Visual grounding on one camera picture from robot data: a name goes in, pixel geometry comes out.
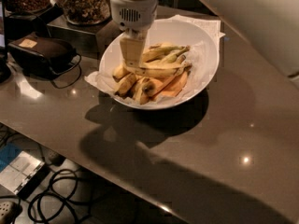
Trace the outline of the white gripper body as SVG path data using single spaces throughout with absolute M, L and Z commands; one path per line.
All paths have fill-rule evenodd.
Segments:
M 121 30 L 148 30 L 156 17 L 158 0 L 110 0 L 112 20 Z

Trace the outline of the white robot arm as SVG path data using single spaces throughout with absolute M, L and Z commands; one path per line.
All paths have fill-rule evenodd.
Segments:
M 199 0 L 299 84 L 299 0 Z

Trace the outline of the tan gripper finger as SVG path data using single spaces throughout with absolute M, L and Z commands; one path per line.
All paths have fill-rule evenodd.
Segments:
M 123 64 L 126 67 L 138 67 L 140 65 L 147 34 L 147 30 L 126 29 L 121 35 L 121 54 Z

